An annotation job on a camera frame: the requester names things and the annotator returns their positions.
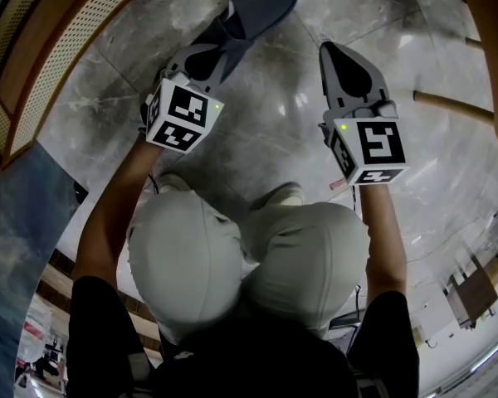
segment sneaker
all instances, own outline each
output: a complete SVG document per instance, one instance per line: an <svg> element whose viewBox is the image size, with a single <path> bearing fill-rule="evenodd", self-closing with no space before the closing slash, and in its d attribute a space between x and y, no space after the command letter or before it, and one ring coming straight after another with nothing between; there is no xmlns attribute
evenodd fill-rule
<svg viewBox="0 0 498 398"><path fill-rule="evenodd" d="M192 188L177 174L164 174L159 178L159 195L168 192L190 192Z"/></svg>
<svg viewBox="0 0 498 398"><path fill-rule="evenodd" d="M288 182L278 187L267 200L268 205L301 206L305 204L305 193L300 184Z"/></svg>

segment person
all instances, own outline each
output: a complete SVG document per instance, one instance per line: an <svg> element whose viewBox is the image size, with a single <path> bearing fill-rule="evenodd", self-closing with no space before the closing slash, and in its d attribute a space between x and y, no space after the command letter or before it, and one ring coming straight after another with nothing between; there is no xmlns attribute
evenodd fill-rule
<svg viewBox="0 0 498 398"><path fill-rule="evenodd" d="M169 174L135 213L163 151L139 136L82 232L68 396L417 396L406 255L386 186L359 187L363 222L344 206L303 205L300 187L287 184L237 225ZM126 238L137 289L161 332L156 369L117 294ZM257 265L245 278L243 259ZM367 310L345 356L323 337L364 270Z"/></svg>
<svg viewBox="0 0 498 398"><path fill-rule="evenodd" d="M50 356L46 353L33 363L35 374L44 380L44 372L47 371L52 376L59 376L59 371L51 364Z"/></svg>

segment black shirt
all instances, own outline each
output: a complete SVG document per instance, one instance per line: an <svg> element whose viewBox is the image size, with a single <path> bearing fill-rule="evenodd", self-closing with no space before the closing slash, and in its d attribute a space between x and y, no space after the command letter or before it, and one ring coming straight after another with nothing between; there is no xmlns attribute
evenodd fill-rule
<svg viewBox="0 0 498 398"><path fill-rule="evenodd" d="M68 396L121 396L136 387L129 355L143 344L116 291L79 279L72 291ZM406 298L387 292L369 306L346 357L304 328L272 317L232 319L185 341L139 385L153 396L279 391L355 397L350 367L379 378L389 396L418 396L418 354Z"/></svg>

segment white pants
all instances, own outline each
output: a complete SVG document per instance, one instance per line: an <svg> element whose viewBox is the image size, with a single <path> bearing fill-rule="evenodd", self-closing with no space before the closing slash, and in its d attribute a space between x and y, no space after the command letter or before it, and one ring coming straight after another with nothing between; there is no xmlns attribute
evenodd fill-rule
<svg viewBox="0 0 498 398"><path fill-rule="evenodd" d="M243 280L256 308L322 336L359 282L367 227L330 203L266 206L239 226L192 192L156 196L129 228L137 289L173 343L231 314L242 292L242 260L260 263Z"/></svg>

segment ceiling light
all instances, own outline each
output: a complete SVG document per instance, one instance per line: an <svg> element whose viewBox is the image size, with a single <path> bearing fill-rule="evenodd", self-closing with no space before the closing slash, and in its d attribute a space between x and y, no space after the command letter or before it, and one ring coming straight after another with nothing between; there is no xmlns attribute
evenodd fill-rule
<svg viewBox="0 0 498 398"><path fill-rule="evenodd" d="M489 352L487 355L485 355L472 369L471 373L474 373L477 369L479 369L483 364L487 362L489 358L491 358L493 355L495 355L498 352L498 345L496 345L494 348L492 348L491 352Z"/></svg>

